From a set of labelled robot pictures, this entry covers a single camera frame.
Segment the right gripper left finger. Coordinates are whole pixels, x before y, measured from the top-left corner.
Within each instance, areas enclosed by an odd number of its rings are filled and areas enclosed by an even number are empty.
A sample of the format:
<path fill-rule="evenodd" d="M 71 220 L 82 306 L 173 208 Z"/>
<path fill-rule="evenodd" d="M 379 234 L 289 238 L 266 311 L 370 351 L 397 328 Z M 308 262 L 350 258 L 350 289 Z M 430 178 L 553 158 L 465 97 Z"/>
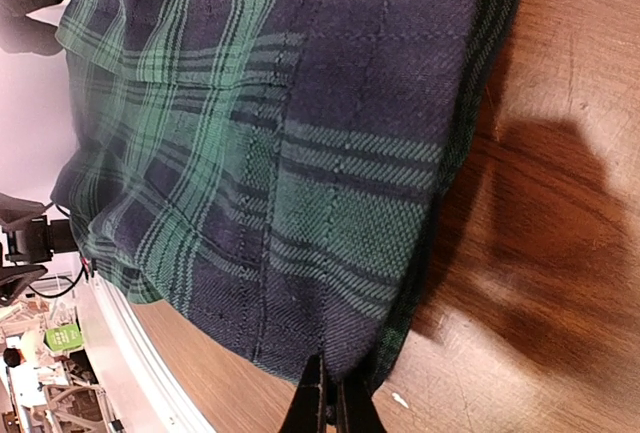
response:
<path fill-rule="evenodd" d="M 327 427 L 328 377 L 322 354 L 312 355 L 279 430 L 280 433 L 324 433 Z"/>

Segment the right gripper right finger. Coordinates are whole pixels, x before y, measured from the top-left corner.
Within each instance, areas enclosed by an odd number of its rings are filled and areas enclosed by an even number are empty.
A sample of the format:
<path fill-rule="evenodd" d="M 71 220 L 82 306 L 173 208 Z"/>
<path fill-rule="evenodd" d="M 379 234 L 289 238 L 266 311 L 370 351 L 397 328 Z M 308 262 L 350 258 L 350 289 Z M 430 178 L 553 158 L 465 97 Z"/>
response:
<path fill-rule="evenodd" d="M 338 384 L 336 413 L 338 433 L 385 433 L 366 382 L 357 372 Z"/>

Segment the dark green plaid shirt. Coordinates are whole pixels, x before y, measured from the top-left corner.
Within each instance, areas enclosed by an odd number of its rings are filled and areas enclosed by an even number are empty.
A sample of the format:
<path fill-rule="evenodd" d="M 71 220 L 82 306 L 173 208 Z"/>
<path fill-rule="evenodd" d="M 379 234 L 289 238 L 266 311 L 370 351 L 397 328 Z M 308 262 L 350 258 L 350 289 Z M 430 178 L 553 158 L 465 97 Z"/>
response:
<path fill-rule="evenodd" d="M 297 381 L 390 374 L 519 0 L 71 0 L 52 192 L 131 302 Z"/>

